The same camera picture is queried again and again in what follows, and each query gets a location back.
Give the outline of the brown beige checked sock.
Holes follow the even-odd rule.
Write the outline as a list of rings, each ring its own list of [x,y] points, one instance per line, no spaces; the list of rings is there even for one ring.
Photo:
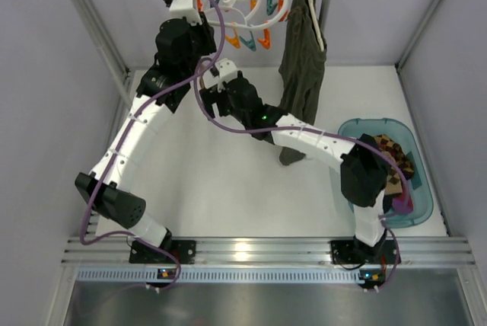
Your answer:
[[[385,187],[385,195],[397,197],[403,192],[403,185],[400,175],[391,167],[388,171],[387,182]]]

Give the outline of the red purple striped sock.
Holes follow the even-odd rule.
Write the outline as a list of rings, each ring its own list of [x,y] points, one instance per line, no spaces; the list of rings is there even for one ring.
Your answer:
[[[414,210],[409,190],[404,190],[401,194],[387,194],[384,197],[384,204],[389,210],[394,210],[401,215],[410,214]]]

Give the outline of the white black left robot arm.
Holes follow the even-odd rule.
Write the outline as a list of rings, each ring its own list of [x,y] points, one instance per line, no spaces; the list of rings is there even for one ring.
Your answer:
[[[75,187],[96,213],[150,248],[169,251],[172,234],[156,222],[132,185],[147,150],[189,91],[198,61],[215,53],[214,30],[202,12],[198,21],[171,18],[159,29],[154,63],[142,76],[132,106],[115,139]]]

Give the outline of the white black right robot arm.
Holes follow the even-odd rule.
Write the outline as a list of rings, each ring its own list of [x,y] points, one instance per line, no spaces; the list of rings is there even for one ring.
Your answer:
[[[197,85],[195,94],[209,120],[231,116],[243,126],[241,133],[303,153],[337,172],[341,193],[354,206],[352,254],[361,263],[380,256],[387,237],[384,196],[392,161],[380,151],[373,137],[364,134],[351,139],[326,133],[265,104],[242,72],[210,88]]]

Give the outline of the white clip sock hanger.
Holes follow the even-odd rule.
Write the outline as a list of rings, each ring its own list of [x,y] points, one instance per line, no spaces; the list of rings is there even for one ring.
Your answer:
[[[224,40],[252,52],[272,45],[271,28],[286,21],[290,0],[196,0],[196,7]]]

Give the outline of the white garment hanger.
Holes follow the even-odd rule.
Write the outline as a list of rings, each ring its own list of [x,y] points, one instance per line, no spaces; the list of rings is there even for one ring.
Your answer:
[[[318,43],[320,51],[323,52],[325,50],[325,46],[324,46],[324,41],[323,41],[319,21],[317,18],[314,0],[307,0],[307,3],[308,3],[310,18],[312,21],[312,25],[313,25],[315,35],[316,35],[317,43]]]

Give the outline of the olive green hanging garment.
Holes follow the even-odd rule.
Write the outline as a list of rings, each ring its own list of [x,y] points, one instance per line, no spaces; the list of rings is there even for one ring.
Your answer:
[[[313,125],[325,75],[327,54],[320,51],[307,0],[292,0],[287,16],[285,49],[279,74],[283,93],[279,107],[299,120]]]

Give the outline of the yellow brown checked sock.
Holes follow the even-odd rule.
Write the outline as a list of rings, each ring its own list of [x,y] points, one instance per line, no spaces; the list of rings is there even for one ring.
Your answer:
[[[401,145],[385,134],[375,136],[374,140],[382,152],[388,153],[395,160],[396,165],[401,169],[405,178],[407,180],[412,179],[415,174],[414,164],[404,153]]]

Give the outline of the teal plastic basket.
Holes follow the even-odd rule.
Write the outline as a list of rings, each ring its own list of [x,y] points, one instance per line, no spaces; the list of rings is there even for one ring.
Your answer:
[[[373,138],[380,134],[389,136],[393,141],[401,145],[404,153],[414,164],[415,174],[412,179],[406,180],[414,210],[410,214],[400,215],[396,214],[394,210],[389,210],[384,204],[386,214],[389,216],[387,225],[392,229],[399,229],[423,223],[432,214],[433,197],[412,131],[402,122],[390,118],[355,118],[345,121],[339,128],[339,135],[341,136],[359,138],[364,134]]]

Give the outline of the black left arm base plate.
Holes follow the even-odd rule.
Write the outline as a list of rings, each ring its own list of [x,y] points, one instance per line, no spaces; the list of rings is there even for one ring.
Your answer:
[[[129,263],[131,264],[172,264],[173,261],[138,241],[130,245]],[[181,264],[193,264],[196,255],[196,241],[173,240],[169,253],[172,254]]]

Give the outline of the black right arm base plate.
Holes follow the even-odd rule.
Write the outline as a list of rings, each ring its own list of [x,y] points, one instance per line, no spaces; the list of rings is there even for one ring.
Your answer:
[[[336,265],[394,264],[399,254],[393,240],[384,240],[370,247],[357,239],[330,242],[333,263]]]

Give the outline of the aluminium mounting rail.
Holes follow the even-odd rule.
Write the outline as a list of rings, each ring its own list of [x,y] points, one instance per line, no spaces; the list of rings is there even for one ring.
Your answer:
[[[196,238],[194,263],[198,265],[297,265],[332,263],[330,238]],[[476,263],[465,238],[400,237],[402,265],[462,267]],[[123,238],[108,238],[84,246],[71,238],[63,264],[127,264],[129,246]]]

